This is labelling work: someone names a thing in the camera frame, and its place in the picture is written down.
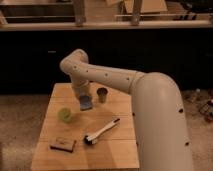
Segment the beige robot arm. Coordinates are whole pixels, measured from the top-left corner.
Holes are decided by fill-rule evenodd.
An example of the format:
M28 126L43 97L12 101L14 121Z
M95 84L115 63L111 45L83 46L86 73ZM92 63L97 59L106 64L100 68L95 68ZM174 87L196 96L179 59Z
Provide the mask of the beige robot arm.
M131 96L140 171L194 171L185 110L175 81L159 72L93 65L76 49L60 62L76 96L94 81Z

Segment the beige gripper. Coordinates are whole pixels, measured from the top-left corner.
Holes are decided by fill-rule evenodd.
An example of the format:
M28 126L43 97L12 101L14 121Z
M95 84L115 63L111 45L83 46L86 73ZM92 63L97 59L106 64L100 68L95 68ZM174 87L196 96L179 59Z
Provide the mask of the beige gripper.
M81 85L73 85L72 89L77 99L80 98L80 110L89 110L93 107L90 97L90 83L85 82Z

